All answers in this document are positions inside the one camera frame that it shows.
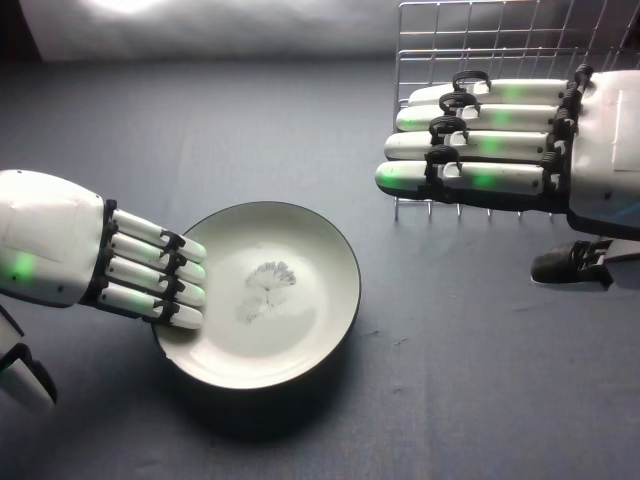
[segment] white robotic hand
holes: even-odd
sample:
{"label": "white robotic hand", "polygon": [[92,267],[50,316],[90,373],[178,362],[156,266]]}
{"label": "white robotic hand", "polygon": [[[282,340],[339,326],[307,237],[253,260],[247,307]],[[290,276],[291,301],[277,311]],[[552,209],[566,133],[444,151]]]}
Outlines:
{"label": "white robotic hand", "polygon": [[42,173],[0,172],[0,292],[199,328],[204,247]]}
{"label": "white robotic hand", "polygon": [[[460,83],[470,78],[481,81]],[[573,81],[460,72],[452,84],[411,95],[376,183],[400,198],[562,213],[575,230],[640,240],[638,85],[640,71],[586,65]],[[561,247],[536,260],[532,277],[608,287],[606,265],[628,263],[633,243]]]}

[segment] dish rack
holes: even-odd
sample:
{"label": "dish rack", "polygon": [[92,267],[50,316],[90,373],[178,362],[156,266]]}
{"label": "dish rack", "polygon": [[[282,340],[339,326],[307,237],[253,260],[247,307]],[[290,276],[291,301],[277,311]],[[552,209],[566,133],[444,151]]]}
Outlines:
{"label": "dish rack", "polygon": [[[406,2],[399,7],[395,118],[419,88],[451,82],[462,70],[491,78],[570,78],[578,65],[596,72],[640,68],[640,0],[467,0]],[[401,206],[437,202],[394,198]],[[458,218],[463,205],[457,204]],[[491,210],[487,218],[491,220]]]}

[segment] round ceramic plate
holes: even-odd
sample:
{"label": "round ceramic plate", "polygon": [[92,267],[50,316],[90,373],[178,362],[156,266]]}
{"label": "round ceramic plate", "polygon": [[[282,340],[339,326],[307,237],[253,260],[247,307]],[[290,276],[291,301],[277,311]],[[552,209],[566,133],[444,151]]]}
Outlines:
{"label": "round ceramic plate", "polygon": [[186,236],[207,249],[203,328],[154,330],[167,357],[198,380],[232,389],[287,382],[329,355],[355,320],[358,263],[317,213],[247,203]]}

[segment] gray tablecloth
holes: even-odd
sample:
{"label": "gray tablecloth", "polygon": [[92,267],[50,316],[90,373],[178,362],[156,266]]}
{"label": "gray tablecloth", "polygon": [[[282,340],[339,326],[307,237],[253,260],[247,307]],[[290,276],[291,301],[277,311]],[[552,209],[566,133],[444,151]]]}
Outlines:
{"label": "gray tablecloth", "polygon": [[2,299],[60,391],[0,397],[0,478],[602,479],[640,472],[640,300],[529,282],[561,217],[406,207],[373,181],[393,64],[6,67],[0,166],[59,175],[177,231],[281,200],[360,261],[351,336],[297,386],[204,389],[148,325]]}

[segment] wire rack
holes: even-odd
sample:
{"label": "wire rack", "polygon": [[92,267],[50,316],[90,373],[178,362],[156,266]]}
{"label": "wire rack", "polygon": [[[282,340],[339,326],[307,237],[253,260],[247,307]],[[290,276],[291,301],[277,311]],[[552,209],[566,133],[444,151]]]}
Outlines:
{"label": "wire rack", "polygon": [[[582,63],[600,72],[638,69],[639,12],[640,0],[402,3],[394,132],[396,115],[413,91],[449,83],[461,70],[482,70],[491,78],[568,79]],[[396,197],[396,221],[404,205],[426,205],[431,216],[436,202]],[[463,206],[456,207],[460,218]]]}

